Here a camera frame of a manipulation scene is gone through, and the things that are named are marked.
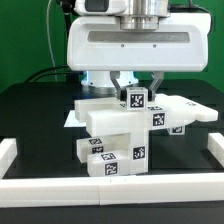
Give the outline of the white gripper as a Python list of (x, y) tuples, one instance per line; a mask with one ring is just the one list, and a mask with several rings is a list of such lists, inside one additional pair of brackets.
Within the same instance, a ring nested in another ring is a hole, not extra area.
[(207, 13), (173, 13), (152, 31), (123, 30), (118, 17), (80, 17), (70, 29), (67, 64), (73, 70), (111, 71), (120, 101), (127, 100), (127, 90), (118, 83), (119, 71), (154, 71), (148, 89), (148, 101), (154, 101), (163, 72), (206, 67), (210, 21)]

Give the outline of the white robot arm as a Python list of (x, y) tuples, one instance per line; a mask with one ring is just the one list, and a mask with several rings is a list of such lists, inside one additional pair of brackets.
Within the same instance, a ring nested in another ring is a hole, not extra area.
[(133, 85), (136, 72), (200, 72), (208, 63), (212, 16), (169, 0), (76, 0), (67, 64), (86, 73), (82, 85), (101, 94)]

